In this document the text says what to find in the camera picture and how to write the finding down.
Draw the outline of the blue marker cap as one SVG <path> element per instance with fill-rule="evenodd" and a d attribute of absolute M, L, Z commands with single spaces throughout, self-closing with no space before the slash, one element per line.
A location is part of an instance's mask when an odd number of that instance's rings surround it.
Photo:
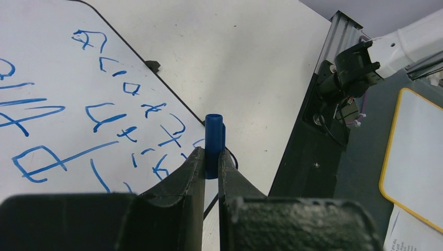
<path fill-rule="evenodd" d="M 205 178 L 218 178 L 218 158 L 225 149 L 226 127 L 223 116 L 210 113 L 205 116 Z"/>

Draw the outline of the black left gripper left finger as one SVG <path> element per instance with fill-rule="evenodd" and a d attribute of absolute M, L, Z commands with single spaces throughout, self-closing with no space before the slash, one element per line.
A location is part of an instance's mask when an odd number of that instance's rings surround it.
<path fill-rule="evenodd" d="M 146 192 L 17 195 L 1 204 L 1 250 L 200 250 L 205 152 Z"/>

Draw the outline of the black framed whiteboard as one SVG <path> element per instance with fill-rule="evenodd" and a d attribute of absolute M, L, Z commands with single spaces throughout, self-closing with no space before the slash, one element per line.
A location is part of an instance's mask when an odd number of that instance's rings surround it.
<path fill-rule="evenodd" d="M 1 200 L 140 194 L 203 147 L 204 134 L 92 6 L 1 1 Z"/>

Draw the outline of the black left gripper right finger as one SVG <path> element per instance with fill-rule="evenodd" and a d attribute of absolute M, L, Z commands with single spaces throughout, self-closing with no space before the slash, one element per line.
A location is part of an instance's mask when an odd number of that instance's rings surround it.
<path fill-rule="evenodd" d="M 221 250 L 382 250 L 372 219 L 356 202 L 270 198 L 218 159 Z"/>

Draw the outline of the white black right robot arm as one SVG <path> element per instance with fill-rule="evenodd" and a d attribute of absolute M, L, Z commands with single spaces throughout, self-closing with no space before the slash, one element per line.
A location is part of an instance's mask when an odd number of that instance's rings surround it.
<path fill-rule="evenodd" d="M 387 35 L 362 40 L 333 58 L 335 71 L 317 84 L 328 104 L 361 97 L 378 82 L 406 69 L 410 79 L 442 71 L 442 10 Z"/>

